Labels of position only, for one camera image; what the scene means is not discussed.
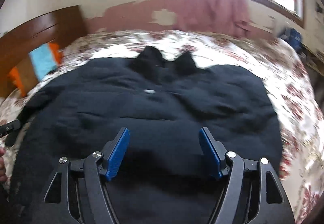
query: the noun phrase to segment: wall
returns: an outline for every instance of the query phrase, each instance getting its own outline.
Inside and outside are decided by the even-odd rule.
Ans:
[[[278,12],[253,1],[248,2],[250,17],[262,29],[269,31],[275,26],[275,33],[288,22],[301,32],[305,45],[312,50],[324,51],[324,40],[320,41],[324,30],[315,19],[315,1],[319,0],[305,1],[304,29]],[[77,4],[81,5],[84,17],[88,18],[91,32],[98,29],[170,29],[175,20],[175,3],[176,0],[6,0],[0,9],[0,33],[10,31],[41,14]]]

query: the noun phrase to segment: blue gripper pad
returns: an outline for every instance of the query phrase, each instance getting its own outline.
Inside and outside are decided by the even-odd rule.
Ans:
[[[221,171],[221,160],[216,154],[212,143],[208,139],[208,136],[205,134],[205,131],[203,129],[200,129],[198,139],[200,148],[204,153],[204,157],[208,163],[210,170],[209,174],[217,180],[221,179],[223,177]]]
[[[122,160],[126,153],[129,144],[129,139],[129,130],[125,129],[124,133],[122,134],[118,143],[116,144],[116,147],[114,148],[114,150],[108,158],[108,168],[105,175],[108,181],[111,181],[117,175],[120,164],[122,163]]]

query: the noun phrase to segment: human hand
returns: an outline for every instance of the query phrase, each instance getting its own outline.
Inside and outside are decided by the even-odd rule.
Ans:
[[[0,148],[0,183],[6,182],[7,176],[5,174],[5,166],[4,166],[4,160],[3,155],[5,154],[5,150],[3,148]]]

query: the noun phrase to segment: black jacket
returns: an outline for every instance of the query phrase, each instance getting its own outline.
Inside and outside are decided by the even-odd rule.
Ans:
[[[208,177],[198,143],[208,127],[228,151],[267,157],[278,171],[281,137],[262,80],[231,65],[196,68],[147,47],[136,59],[99,58],[57,77],[27,103],[33,120],[17,155],[10,201],[25,206],[58,159],[101,150],[121,127],[131,141],[108,189],[121,224],[207,223],[218,182]]]

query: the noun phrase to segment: floral bedsheet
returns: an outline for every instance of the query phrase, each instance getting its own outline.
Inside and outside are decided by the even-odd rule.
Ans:
[[[0,106],[0,124],[14,120],[27,101],[55,77],[86,64],[92,58],[135,58],[147,45],[158,48],[173,60],[190,51],[196,65],[238,65],[263,80],[281,126],[283,154],[280,178],[299,224],[311,211],[324,190],[324,120],[314,99],[306,70],[295,51],[283,40],[237,40],[225,35],[203,35],[182,31],[141,30],[100,32],[76,40],[64,49],[56,72],[47,75],[27,97],[14,91]],[[4,155],[8,188],[15,157],[30,121],[21,130],[14,146]]]

